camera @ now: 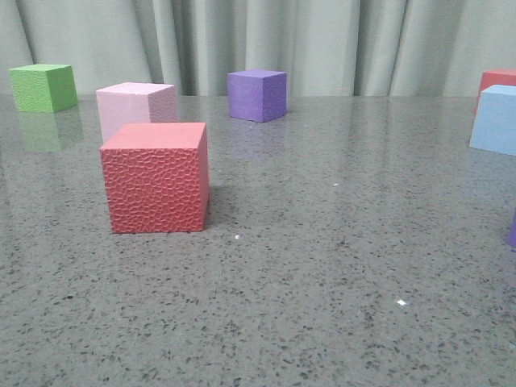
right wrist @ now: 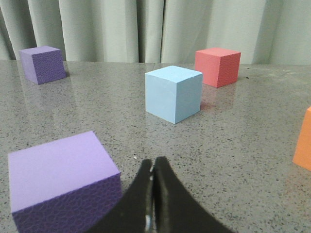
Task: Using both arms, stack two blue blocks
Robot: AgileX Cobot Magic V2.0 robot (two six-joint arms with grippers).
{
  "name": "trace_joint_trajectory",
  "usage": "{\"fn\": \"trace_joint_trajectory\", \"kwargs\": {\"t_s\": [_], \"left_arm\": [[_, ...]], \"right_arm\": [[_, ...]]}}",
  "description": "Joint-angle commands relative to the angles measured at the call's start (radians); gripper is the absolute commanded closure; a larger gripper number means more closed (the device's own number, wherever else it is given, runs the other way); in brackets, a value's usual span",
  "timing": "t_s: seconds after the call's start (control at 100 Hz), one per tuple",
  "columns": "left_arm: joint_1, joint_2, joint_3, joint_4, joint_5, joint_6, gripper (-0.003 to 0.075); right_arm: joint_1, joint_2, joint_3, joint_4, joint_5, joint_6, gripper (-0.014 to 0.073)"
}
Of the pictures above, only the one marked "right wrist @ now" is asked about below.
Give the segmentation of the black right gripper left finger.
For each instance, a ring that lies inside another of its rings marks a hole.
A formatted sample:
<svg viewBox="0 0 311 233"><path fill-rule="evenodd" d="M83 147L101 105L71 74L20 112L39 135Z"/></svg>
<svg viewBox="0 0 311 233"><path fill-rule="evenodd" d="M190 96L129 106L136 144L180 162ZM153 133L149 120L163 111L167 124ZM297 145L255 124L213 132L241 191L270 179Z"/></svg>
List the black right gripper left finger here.
<svg viewBox="0 0 311 233"><path fill-rule="evenodd" d="M144 159L120 201L89 229L90 233L150 233L153 223L152 161Z"/></svg>

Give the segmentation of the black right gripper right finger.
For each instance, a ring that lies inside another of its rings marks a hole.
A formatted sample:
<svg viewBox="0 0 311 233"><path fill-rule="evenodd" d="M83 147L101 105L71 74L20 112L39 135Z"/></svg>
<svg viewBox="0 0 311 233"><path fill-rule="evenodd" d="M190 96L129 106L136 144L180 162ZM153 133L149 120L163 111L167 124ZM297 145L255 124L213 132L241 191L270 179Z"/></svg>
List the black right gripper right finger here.
<svg viewBox="0 0 311 233"><path fill-rule="evenodd" d="M166 157L154 166L155 220L159 233L230 233L205 211L176 177Z"/></svg>

